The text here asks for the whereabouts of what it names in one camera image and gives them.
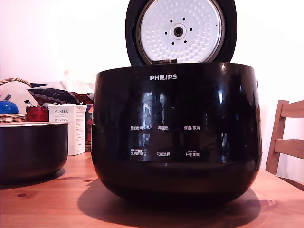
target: blue ball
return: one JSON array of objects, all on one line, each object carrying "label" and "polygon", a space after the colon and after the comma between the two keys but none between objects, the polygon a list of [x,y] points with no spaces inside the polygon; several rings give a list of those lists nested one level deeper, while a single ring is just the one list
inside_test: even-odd
[{"label": "blue ball", "polygon": [[0,114],[18,114],[18,107],[11,101],[0,101]]}]

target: basket handle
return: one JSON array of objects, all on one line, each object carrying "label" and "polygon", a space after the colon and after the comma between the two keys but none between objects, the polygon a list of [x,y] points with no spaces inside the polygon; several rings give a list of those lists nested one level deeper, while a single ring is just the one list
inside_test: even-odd
[{"label": "basket handle", "polygon": [[0,81],[0,86],[6,84],[8,82],[22,82],[22,83],[28,85],[30,88],[32,88],[32,85],[27,80],[24,80],[24,79],[21,79],[21,78],[4,79],[4,80]]}]

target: rice cooker lid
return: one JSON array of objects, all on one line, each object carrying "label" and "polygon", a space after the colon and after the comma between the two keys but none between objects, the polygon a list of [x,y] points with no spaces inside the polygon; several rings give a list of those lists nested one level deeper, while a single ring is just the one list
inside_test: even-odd
[{"label": "rice cooker lid", "polygon": [[230,62],[237,40],[234,0],[130,0],[126,45],[132,66]]}]

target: wicker basket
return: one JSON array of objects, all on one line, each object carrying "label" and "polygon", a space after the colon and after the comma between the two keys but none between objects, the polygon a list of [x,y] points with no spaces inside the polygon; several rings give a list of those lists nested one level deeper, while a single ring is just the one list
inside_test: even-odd
[{"label": "wicker basket", "polygon": [[[0,81],[0,86],[4,85],[8,82],[22,82],[27,84],[30,88],[32,88],[31,84],[23,79],[20,78],[8,78]],[[26,114],[0,114],[0,123],[13,123],[13,122],[25,122],[26,121]]]}]

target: white inner lid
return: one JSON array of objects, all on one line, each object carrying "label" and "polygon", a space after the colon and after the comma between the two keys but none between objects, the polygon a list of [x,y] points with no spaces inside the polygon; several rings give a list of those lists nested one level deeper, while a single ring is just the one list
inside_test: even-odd
[{"label": "white inner lid", "polygon": [[221,49],[225,22],[213,0],[151,0],[140,16],[138,31],[146,63],[208,62]]}]

